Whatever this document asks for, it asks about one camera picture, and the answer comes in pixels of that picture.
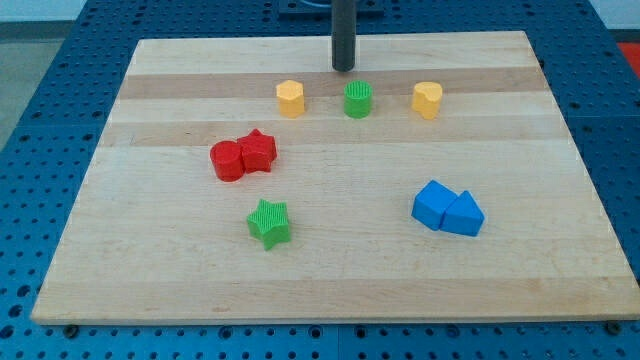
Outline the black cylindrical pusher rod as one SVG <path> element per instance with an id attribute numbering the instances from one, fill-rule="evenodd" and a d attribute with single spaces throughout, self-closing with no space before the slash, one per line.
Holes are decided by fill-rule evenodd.
<path id="1" fill-rule="evenodd" d="M 356 1 L 331 1 L 332 67 L 349 72 L 355 66 Z"/>

